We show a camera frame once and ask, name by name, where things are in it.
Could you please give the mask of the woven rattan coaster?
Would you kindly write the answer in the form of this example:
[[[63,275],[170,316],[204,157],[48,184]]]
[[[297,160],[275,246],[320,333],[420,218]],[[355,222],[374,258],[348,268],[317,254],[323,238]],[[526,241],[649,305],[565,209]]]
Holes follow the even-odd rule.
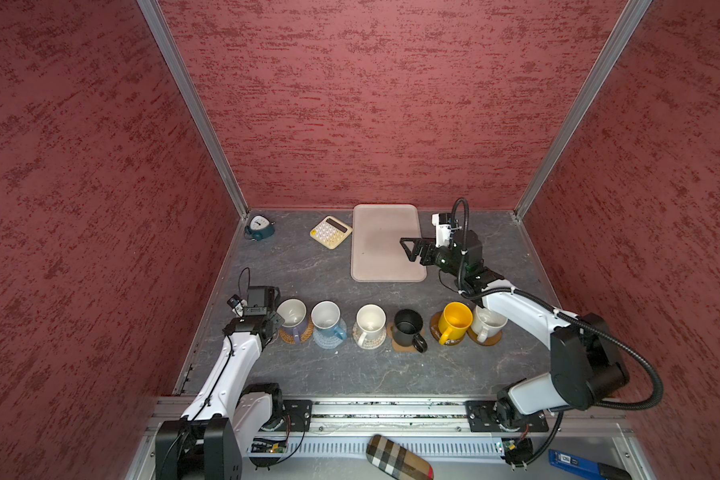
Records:
[[[308,342],[313,336],[314,328],[308,327],[305,332],[300,335],[294,336],[286,331],[285,328],[279,330],[279,337],[287,344],[290,345],[303,345]]]

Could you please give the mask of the lilac mug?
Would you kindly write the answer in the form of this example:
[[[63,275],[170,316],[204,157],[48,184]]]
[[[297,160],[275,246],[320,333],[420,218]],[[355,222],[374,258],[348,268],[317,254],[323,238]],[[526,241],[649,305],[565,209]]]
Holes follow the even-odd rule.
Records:
[[[280,329],[285,328],[291,335],[300,335],[308,327],[313,327],[307,307],[299,299],[291,298],[283,301],[277,309],[277,314],[284,320]]]

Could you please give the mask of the blue mug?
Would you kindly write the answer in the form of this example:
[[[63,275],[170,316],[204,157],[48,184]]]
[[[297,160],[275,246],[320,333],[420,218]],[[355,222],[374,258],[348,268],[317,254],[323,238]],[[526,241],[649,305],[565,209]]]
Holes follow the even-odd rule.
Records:
[[[315,305],[311,311],[311,321],[316,331],[342,328],[347,333],[346,325],[341,317],[341,310],[332,301],[322,301]]]

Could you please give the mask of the yellow mug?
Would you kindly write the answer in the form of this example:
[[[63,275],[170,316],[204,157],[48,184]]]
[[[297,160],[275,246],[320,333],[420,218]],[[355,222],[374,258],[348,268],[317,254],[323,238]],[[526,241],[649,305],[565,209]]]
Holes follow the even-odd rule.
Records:
[[[471,309],[464,303],[447,304],[437,323],[440,345],[453,346],[460,343],[473,323]]]

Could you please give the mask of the dark brown glossy coaster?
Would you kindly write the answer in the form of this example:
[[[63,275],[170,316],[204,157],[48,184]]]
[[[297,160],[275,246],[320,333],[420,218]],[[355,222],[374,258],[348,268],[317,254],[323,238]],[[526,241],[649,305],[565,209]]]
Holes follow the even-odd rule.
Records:
[[[434,340],[436,342],[440,341],[441,338],[441,332],[439,330],[439,320],[442,316],[443,311],[438,311],[435,314],[432,315],[429,321],[429,331],[431,335],[433,336]],[[458,334],[457,338],[449,338],[445,343],[444,346],[455,346],[461,343],[466,336],[466,331],[464,329],[457,329],[456,333]]]

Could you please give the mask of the black mug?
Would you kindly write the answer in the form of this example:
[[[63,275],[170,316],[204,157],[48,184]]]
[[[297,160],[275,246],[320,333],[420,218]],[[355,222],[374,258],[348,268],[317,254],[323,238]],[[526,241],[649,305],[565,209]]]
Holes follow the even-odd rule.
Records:
[[[399,310],[391,327],[394,343],[401,348],[413,348],[419,353],[425,353],[428,345],[422,335],[423,327],[423,318],[419,313],[412,309]]]

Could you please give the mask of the grey knitted coaster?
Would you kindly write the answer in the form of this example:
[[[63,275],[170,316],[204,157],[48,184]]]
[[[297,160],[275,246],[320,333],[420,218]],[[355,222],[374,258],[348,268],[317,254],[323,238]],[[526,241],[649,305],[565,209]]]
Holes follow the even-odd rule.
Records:
[[[341,345],[347,338],[347,333],[344,329],[330,329],[321,330],[318,329],[314,334],[315,343],[322,349],[332,350],[336,349]]]

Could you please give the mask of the white speckled mug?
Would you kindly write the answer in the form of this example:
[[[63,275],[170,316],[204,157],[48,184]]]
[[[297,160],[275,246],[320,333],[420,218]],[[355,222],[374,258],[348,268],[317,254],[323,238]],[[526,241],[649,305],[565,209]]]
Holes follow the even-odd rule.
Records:
[[[502,331],[507,323],[508,319],[505,316],[476,306],[473,309],[473,321],[469,329],[479,336],[480,341],[484,341],[487,337]]]

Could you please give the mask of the paw shaped cork coaster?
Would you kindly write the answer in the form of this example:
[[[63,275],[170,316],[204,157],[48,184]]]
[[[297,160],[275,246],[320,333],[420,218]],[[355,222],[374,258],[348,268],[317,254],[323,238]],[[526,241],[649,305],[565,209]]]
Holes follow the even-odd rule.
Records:
[[[392,346],[396,352],[424,353],[427,350],[427,346],[421,343],[420,335],[412,324],[391,323],[387,326],[387,333],[392,339]]]

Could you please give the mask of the multicolour woven coaster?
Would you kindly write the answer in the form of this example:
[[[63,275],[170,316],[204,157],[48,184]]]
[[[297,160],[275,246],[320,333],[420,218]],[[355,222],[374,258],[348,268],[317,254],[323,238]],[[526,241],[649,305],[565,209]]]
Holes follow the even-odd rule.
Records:
[[[352,332],[355,344],[363,350],[375,350],[381,347],[387,338],[387,332],[382,329],[375,332],[366,332],[358,326]]]

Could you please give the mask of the brown round coaster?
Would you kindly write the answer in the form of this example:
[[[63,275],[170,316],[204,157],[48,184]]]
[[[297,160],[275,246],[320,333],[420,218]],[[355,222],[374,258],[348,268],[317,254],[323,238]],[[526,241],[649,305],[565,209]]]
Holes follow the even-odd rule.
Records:
[[[502,331],[499,331],[498,333],[496,333],[495,335],[493,335],[491,337],[487,337],[484,341],[480,341],[479,336],[477,334],[475,334],[472,329],[469,329],[467,331],[467,335],[473,342],[475,342],[476,344],[483,346],[483,347],[489,347],[489,346],[496,345],[502,339]]]

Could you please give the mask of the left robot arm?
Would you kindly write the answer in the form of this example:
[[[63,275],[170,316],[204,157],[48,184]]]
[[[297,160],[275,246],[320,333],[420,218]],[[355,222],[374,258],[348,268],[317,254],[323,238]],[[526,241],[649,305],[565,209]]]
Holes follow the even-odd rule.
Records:
[[[284,416],[275,384],[245,388],[282,317],[271,307],[246,307],[223,329],[221,353],[203,387],[177,420],[156,435],[157,479],[239,479],[243,455],[260,429]]]

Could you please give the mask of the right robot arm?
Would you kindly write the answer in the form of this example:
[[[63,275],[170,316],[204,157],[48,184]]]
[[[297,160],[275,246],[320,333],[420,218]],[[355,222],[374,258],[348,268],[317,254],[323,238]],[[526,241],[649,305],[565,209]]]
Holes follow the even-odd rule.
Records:
[[[456,277],[456,291],[473,302],[479,313],[512,321],[550,351],[550,371],[520,380],[499,392],[497,421],[517,429],[545,409],[571,407],[584,411],[629,382],[619,348],[605,338],[607,325],[588,314],[577,326],[559,310],[523,293],[479,260],[473,264],[458,246],[438,247],[431,238],[400,239],[411,262],[435,266]]]

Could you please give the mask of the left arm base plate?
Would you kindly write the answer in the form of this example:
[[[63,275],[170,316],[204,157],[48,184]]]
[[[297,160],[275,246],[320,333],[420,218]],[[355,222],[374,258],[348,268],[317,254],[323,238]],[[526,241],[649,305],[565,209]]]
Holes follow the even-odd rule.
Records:
[[[307,399],[276,400],[272,417],[261,427],[262,432],[304,432],[310,428],[314,402]]]

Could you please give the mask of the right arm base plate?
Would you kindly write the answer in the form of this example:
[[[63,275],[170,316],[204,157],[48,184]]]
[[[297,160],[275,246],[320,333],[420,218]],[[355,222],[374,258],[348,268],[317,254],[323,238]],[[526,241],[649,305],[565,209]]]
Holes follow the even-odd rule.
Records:
[[[543,413],[520,414],[508,400],[468,400],[464,403],[470,431],[509,434],[548,432]]]

